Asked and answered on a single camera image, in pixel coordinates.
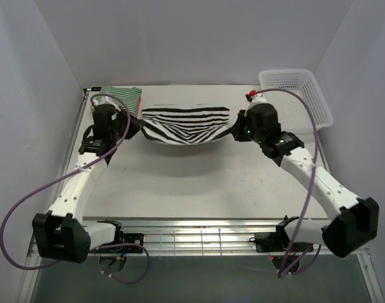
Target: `black and white striped fabric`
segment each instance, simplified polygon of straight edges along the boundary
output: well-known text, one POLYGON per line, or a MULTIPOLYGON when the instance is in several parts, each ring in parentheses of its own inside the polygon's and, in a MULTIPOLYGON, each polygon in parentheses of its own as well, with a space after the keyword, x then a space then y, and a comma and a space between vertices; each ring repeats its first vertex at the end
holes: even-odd
POLYGON ((229 109, 209 105, 156 105, 142 110, 144 136, 171 145, 209 143, 230 132, 229 109))

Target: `metal frame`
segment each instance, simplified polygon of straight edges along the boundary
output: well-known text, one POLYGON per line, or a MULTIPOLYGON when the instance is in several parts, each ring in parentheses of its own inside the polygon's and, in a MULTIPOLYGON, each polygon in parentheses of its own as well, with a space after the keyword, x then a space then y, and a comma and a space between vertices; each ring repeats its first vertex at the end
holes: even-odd
POLYGON ((361 266, 362 274, 364 275, 371 301, 373 303, 384 302, 381 288, 379 287, 374 268, 370 262, 370 254, 359 254, 358 261, 361 266))
MULTIPOLYGON (((81 117, 86 107, 88 92, 85 91, 83 101, 78 113, 74 131, 69 141, 68 151, 62 167, 64 174, 69 165, 69 160, 73 151, 74 143, 78 134, 81 117)), ((321 159, 326 170, 329 172, 323 149, 321 159)), ((52 203, 61 192, 62 185, 57 186, 54 194, 51 196, 52 203)), ((85 218, 87 221, 95 221, 101 218, 85 218)), ((145 234, 145 247, 151 256, 253 256, 260 255, 255 251, 253 243, 248 239, 255 232, 271 232, 275 230, 278 220, 157 220, 157 219, 134 219, 125 220, 116 218, 122 222, 124 230, 128 232, 142 232, 145 234)), ((324 248, 321 254, 331 254, 324 248)), ((384 302, 379 284, 370 263, 370 256, 367 249, 359 249, 353 252, 358 256, 362 273, 370 293, 372 302, 384 302)), ((41 262, 37 247, 32 240, 28 251, 27 266, 37 266, 41 262)), ((24 272, 21 286, 17 296, 17 302, 27 303, 31 301, 32 293, 35 288, 38 271, 24 272)))

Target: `black joint housing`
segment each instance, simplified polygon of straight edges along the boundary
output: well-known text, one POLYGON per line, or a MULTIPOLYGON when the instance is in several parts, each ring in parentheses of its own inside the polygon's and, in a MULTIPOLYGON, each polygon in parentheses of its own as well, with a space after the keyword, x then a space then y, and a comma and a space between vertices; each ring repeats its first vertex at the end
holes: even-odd
POLYGON ((248 102, 252 102, 252 98, 251 98, 251 96, 250 96, 248 93, 245 94, 244 96, 246 97, 246 100, 247 100, 248 102))
MULTIPOLYGON (((93 113, 93 125, 89 126, 83 134, 83 141, 79 153, 95 153, 102 156, 111 150, 124 135, 127 126, 127 115, 118 111, 112 104, 100 104, 93 113)), ((131 139, 141 128, 143 122, 131 115, 131 122, 126 140, 131 139)), ((105 158, 107 164, 114 152, 105 158)))
POLYGON ((285 218, 283 219, 283 221, 281 223, 279 223, 276 227, 275 227, 275 231, 276 233, 278 234, 278 237, 280 238, 281 242, 282 242, 282 246, 283 247, 287 247, 288 246, 288 243, 290 241, 287 233, 285 232, 285 227, 291 223, 292 221, 295 221, 295 220, 298 220, 299 217, 290 217, 288 218, 287 216, 285 216, 285 218))
POLYGON ((333 254, 344 258, 376 237, 378 216, 375 200, 358 199, 355 206, 341 209, 341 214, 323 230, 323 241, 333 254))
POLYGON ((33 231, 38 253, 43 258, 82 263, 90 250, 90 236, 72 218, 38 213, 33 218, 33 231))
POLYGON ((256 104, 249 110, 241 110, 231 129, 235 141, 257 143, 263 153, 280 166, 284 155, 304 143, 292 133, 281 131, 278 114, 271 104, 256 104))

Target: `red cap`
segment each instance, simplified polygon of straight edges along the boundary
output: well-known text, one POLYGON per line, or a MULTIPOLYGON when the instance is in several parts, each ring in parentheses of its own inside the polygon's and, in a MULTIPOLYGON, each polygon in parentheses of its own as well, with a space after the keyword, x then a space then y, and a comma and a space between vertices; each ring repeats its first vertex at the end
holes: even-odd
POLYGON ((256 90, 252 90, 251 92, 248 93, 249 97, 254 97, 256 94, 256 90))

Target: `glass panel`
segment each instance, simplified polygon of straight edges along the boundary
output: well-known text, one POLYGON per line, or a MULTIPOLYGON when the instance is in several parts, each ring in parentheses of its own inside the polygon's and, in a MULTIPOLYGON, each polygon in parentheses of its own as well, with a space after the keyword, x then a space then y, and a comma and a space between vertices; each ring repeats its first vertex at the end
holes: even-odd
MULTIPOLYGON (((305 257, 306 262, 312 256, 305 257)), ((124 285, 98 269, 98 258, 82 265, 62 262, 40 271, 32 302, 371 302, 357 256, 322 255, 297 276, 277 279, 267 256, 151 258, 150 272, 136 285, 124 285)), ((137 278, 145 259, 130 256, 120 276, 137 278)))

